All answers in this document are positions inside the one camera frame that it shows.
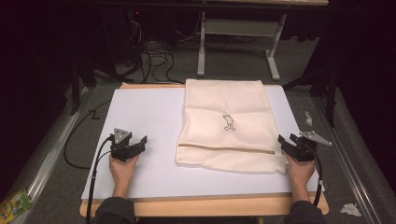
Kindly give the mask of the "white board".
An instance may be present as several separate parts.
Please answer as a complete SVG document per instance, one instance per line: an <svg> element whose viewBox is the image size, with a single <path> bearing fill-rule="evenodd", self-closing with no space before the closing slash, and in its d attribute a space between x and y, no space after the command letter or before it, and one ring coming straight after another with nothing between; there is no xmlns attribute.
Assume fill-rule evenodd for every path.
<svg viewBox="0 0 396 224"><path fill-rule="evenodd" d="M264 86L276 118L278 135L298 127L282 88ZM148 137L129 195L134 199L186 198L290 192L286 173L225 172L176 162L184 127L184 88L118 89L114 92L97 151L106 155L106 139L115 128L132 134L134 143Z"/></svg>

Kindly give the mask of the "person's right hand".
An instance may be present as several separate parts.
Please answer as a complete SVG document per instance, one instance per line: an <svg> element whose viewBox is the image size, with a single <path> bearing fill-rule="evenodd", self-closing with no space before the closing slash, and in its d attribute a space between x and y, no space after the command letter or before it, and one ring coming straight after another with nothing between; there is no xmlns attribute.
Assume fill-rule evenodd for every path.
<svg viewBox="0 0 396 224"><path fill-rule="evenodd" d="M296 161L287 155L289 162L289 176L294 195L307 193L307 182L315 171L315 164L312 161Z"/></svg>

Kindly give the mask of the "green printed packet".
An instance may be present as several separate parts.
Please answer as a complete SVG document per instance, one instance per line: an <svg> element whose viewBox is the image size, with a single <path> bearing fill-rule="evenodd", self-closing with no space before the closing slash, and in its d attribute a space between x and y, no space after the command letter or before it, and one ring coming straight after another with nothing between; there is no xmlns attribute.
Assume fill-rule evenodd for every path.
<svg viewBox="0 0 396 224"><path fill-rule="evenodd" d="M9 224L12 220L29 210L33 203L26 189L20 189L0 203L0 224Z"/></svg>

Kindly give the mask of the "cream mesh laundry bag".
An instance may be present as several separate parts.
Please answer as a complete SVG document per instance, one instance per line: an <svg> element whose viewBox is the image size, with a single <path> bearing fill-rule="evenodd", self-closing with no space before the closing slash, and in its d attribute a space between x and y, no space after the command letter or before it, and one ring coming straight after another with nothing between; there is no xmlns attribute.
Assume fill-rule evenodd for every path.
<svg viewBox="0 0 396 224"><path fill-rule="evenodd" d="M284 174L276 118L258 81L186 81L176 162L206 169Z"/></svg>

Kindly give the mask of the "white desk frame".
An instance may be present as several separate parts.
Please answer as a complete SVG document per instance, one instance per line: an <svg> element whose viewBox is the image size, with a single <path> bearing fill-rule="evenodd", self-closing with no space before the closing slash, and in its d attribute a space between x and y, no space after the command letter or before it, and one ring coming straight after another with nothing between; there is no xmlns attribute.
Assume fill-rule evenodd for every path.
<svg viewBox="0 0 396 224"><path fill-rule="evenodd" d="M240 4L244 7L326 7L329 0L202 0L208 6L210 3ZM207 35L240 35L253 37L271 37L272 46L264 51L270 75L273 81L279 81L280 75L274 58L276 47L281 37L288 12L281 12L274 21L253 21L242 19L213 19L206 16L206 11L200 12L200 48L198 53L197 76L205 75L205 38Z"/></svg>

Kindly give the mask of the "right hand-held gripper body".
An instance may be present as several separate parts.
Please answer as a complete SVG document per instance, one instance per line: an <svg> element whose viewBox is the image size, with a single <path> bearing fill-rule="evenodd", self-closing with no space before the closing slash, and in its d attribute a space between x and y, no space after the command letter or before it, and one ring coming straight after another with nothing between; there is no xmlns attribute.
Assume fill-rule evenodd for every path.
<svg viewBox="0 0 396 224"><path fill-rule="evenodd" d="M317 153L318 144L332 146L332 142L325 139L315 131L299 132L299 135L291 134L293 142L289 155L297 161L313 161Z"/></svg>

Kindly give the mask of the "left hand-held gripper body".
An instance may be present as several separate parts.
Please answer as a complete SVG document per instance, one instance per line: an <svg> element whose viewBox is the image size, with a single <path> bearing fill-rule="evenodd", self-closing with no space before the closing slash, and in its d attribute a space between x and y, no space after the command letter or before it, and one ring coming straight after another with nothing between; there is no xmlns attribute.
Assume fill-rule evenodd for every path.
<svg viewBox="0 0 396 224"><path fill-rule="evenodd" d="M128 161L137 156L132 153L129 145L132 134L122 129L115 128L111 134L111 156L119 161Z"/></svg>

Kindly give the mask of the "black metal stand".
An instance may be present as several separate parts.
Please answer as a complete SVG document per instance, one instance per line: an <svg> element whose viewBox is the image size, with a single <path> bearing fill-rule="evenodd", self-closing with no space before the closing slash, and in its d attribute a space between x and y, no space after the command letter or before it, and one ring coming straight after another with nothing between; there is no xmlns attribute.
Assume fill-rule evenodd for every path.
<svg viewBox="0 0 396 224"><path fill-rule="evenodd" d="M303 75L294 79L288 84L282 86L284 91L293 89L294 87L304 85L308 82L311 83L309 93L311 96L318 97L322 94L327 96L325 107L325 118L328 123L333 127L333 114L335 102L337 73L331 68L320 68L317 71Z"/></svg>
<svg viewBox="0 0 396 224"><path fill-rule="evenodd" d="M84 58L76 58L71 65L71 116L74 116L77 113L78 107L80 105L80 81L82 81L84 86L88 88L93 88L96 86L96 79L93 74L91 62Z"/></svg>

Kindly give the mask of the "crumpled white tissue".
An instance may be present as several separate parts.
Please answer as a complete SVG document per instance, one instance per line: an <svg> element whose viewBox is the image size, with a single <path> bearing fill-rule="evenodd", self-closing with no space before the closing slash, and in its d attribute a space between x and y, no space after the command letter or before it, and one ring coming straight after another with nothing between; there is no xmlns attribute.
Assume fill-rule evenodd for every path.
<svg viewBox="0 0 396 224"><path fill-rule="evenodd" d="M354 217L361 217L361 212L355 203L344 204L343 207L341 208L340 212L342 214L348 214L348 215L351 215Z"/></svg>

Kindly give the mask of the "person's left hand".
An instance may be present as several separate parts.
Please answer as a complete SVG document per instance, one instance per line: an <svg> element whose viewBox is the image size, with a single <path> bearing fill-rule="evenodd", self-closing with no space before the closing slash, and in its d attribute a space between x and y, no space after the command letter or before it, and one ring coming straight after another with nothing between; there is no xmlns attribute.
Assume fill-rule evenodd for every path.
<svg viewBox="0 0 396 224"><path fill-rule="evenodd" d="M116 194L126 195L128 193L138 159L139 157L135 156L128 161L120 161L112 156L109 157L109 167L114 179Z"/></svg>

